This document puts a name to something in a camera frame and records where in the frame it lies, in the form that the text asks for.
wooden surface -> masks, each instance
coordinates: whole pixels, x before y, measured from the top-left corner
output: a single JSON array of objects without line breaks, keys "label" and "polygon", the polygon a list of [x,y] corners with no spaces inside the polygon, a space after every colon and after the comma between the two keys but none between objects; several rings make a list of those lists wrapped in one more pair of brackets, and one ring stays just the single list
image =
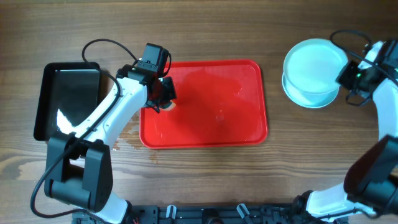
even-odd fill
[{"label": "wooden surface", "polygon": [[[298,42],[359,29],[374,40],[398,36],[398,1],[1,1],[0,223],[69,223],[35,217],[29,200],[45,167],[46,145],[33,127],[44,66],[81,61],[90,40],[109,38],[137,56],[147,42],[174,61],[251,58],[262,68],[269,122],[258,146],[152,151],[132,118],[111,152],[113,189],[134,205],[291,202],[308,189],[343,181],[350,165],[377,141],[377,114],[345,104],[345,91],[326,108],[291,102],[281,87],[286,53]],[[364,42],[342,38],[361,50]],[[113,73],[131,63],[123,50],[97,44],[88,58]],[[37,207],[70,208],[46,198]],[[352,223],[397,223],[396,217]]]}]

red tray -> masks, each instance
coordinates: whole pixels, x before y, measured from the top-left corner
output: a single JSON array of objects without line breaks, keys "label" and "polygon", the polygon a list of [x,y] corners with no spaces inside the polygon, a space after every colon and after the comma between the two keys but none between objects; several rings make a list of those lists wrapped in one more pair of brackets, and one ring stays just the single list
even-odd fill
[{"label": "red tray", "polygon": [[175,108],[141,109],[140,139],[152,149],[259,144],[268,133],[261,70],[252,60],[173,62]]}]

tray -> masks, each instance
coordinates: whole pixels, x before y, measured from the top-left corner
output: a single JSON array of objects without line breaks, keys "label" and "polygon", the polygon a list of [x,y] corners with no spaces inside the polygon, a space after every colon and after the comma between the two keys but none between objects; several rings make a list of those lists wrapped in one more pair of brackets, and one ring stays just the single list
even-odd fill
[{"label": "tray", "polygon": [[252,60],[173,62],[175,108],[140,111],[140,139],[152,149],[245,146],[268,133],[261,69]]}]

tabletop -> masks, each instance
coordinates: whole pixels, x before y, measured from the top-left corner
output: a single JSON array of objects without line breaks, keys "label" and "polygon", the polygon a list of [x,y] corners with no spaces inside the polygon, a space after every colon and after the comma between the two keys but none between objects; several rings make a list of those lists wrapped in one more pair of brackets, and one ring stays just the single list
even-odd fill
[{"label": "tabletop", "polygon": [[[281,85],[282,65],[297,43],[338,29],[363,30],[374,40],[397,37],[398,1],[0,1],[0,222],[69,223],[35,217],[29,200],[45,169],[46,144],[33,138],[43,69],[81,62],[83,46],[108,38],[140,55],[147,42],[174,61],[249,58],[261,69],[269,125],[255,146],[155,151],[139,139],[134,115],[111,151],[113,190],[133,205],[291,202],[344,180],[349,167],[377,142],[373,103],[356,108],[340,90],[330,105],[302,108]],[[357,37],[339,39],[362,50]],[[131,63],[123,50],[96,44],[87,57],[113,74]],[[70,209],[43,190],[37,208]],[[397,223],[385,216],[351,223]]]}]

wooden table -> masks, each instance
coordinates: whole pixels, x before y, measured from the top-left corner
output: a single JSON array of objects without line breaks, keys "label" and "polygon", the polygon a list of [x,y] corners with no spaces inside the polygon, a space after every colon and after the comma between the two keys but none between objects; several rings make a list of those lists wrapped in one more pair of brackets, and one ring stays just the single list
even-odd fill
[{"label": "wooden table", "polygon": [[[90,40],[117,40],[140,55],[147,42],[175,61],[250,58],[262,68],[269,122],[258,146],[153,151],[144,147],[134,116],[112,151],[114,185],[134,205],[291,202],[308,189],[343,181],[346,171],[377,141],[373,103],[345,104],[341,90],[329,106],[310,110],[291,102],[281,86],[286,53],[298,42],[358,29],[374,40],[398,36],[398,1],[84,1],[2,0],[0,5],[0,222],[69,223],[35,217],[29,208],[45,167],[46,145],[33,127],[44,66],[81,61]],[[341,38],[355,50],[364,42]],[[131,59],[111,44],[88,58],[113,73]],[[70,207],[44,196],[46,213]],[[396,217],[370,222],[397,223]]]}]

